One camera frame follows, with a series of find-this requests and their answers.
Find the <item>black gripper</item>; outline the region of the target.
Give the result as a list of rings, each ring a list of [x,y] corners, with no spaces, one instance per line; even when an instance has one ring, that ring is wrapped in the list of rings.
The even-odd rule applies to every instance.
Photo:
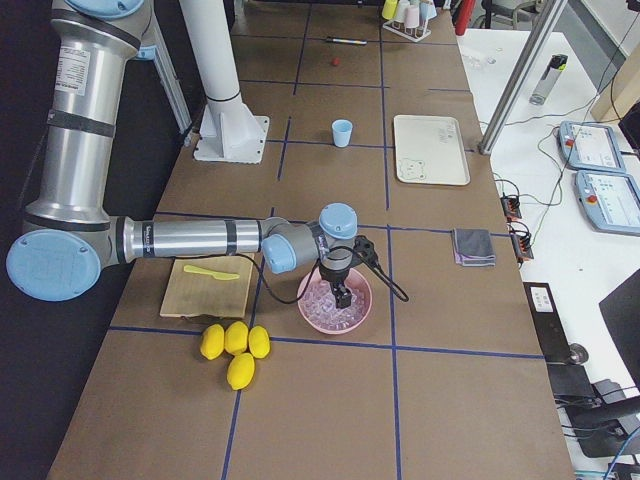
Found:
[[[336,301],[336,308],[346,309],[350,307],[352,303],[352,293],[345,284],[350,268],[332,269],[324,264],[320,264],[319,271],[321,279],[329,283],[331,294]]]

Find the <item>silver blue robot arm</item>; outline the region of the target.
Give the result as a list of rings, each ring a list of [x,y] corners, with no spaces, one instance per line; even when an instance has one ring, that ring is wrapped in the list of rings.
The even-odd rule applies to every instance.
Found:
[[[103,269],[138,258],[259,252],[277,274],[316,263],[336,305],[350,305],[357,216],[346,204],[330,204],[299,226],[278,217],[154,222],[108,215],[103,198],[125,66],[145,43],[161,41],[154,5],[56,1],[51,23],[61,45],[42,184],[6,258],[19,290],[65,301],[89,290]]]

